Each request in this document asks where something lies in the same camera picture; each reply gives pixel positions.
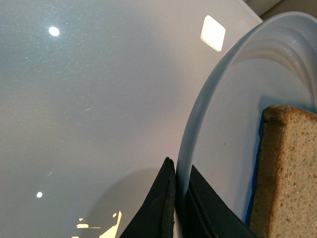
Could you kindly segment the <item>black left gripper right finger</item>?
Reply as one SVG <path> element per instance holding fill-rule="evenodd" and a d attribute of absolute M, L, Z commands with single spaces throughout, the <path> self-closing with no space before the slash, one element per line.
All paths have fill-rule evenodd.
<path fill-rule="evenodd" d="M 256 235 L 224 203 L 195 166 L 185 195 L 176 197 L 182 238 L 255 238 Z"/>

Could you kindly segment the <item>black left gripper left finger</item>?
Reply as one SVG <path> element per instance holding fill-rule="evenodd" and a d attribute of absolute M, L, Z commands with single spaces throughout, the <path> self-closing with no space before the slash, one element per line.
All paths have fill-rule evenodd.
<path fill-rule="evenodd" d="M 121 237 L 172 238 L 175 194 L 174 162 L 167 157 L 142 206 L 121 234 Z"/>

